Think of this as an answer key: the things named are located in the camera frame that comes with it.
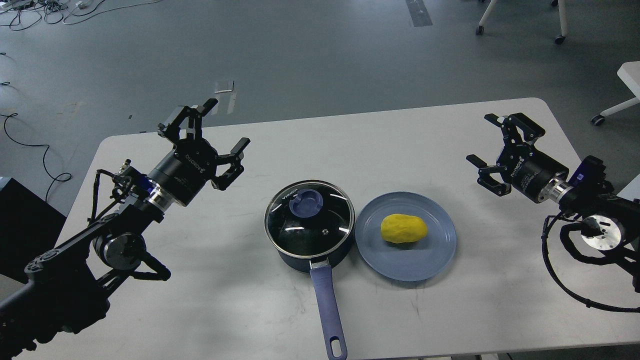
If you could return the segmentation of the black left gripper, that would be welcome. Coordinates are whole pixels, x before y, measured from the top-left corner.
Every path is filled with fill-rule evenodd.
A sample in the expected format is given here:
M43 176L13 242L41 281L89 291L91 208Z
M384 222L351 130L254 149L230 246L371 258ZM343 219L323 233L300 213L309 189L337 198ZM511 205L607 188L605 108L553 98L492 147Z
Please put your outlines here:
M157 134L174 146L148 173L148 179L182 207L192 202L208 180L217 191L226 191L245 170L242 160L250 144L248 137L242 137L224 155L218 155L202 137L202 119L217 104L217 98L209 98L202 105L179 105L157 125ZM228 166L226 171L218 174L218 167L224 166Z

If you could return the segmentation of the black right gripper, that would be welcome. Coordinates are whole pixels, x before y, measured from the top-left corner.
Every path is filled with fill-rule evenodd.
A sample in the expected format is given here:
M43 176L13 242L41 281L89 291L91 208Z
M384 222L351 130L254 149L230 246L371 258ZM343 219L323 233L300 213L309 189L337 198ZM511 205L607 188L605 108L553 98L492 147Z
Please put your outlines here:
M506 116L489 113L484 115L484 120L500 128L504 148L496 164L491 166L473 153L466 156L466 161L477 168L478 185L499 197L509 194L514 187L532 202L540 204L547 199L543 190L551 180L567 179L569 169L566 166L534 147L546 130L523 112ZM492 174L500 174L503 182Z

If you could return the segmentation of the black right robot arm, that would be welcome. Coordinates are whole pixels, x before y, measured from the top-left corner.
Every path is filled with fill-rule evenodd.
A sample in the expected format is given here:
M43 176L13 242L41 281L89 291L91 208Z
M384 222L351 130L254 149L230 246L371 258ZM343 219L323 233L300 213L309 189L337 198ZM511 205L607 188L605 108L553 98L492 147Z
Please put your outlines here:
M639 249L631 244L639 240L639 201L614 194L606 167L597 157L585 157L570 175L566 166L536 148L537 139L546 131L522 112L506 116L489 113L484 119L501 131L503 148L494 165L477 155L467 155L467 161L478 170L478 185L499 197L517 190L533 203L549 200L558 205L558 214L544 219L541 233L542 260L556 285L587 308L638 313L637 307L600 303L566 287L551 264L548 238L554 224L564 221L558 237L574 260L617 265L631 275L633 289L638 292Z

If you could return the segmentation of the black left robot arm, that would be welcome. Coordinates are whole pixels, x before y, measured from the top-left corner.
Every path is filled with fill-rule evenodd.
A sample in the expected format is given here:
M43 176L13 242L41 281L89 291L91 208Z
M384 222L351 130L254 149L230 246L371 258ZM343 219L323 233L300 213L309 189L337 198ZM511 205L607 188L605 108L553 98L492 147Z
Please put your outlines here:
M59 333L78 334L101 321L109 297L129 278L167 281L169 269L147 250L143 232L163 221L171 205L187 207L210 183L225 191L244 171L242 137L218 153L202 134L218 104L179 105L157 126L172 149L148 173L125 161L117 173L100 169L87 227L31 260L27 284L1 302L1 358L34 351Z

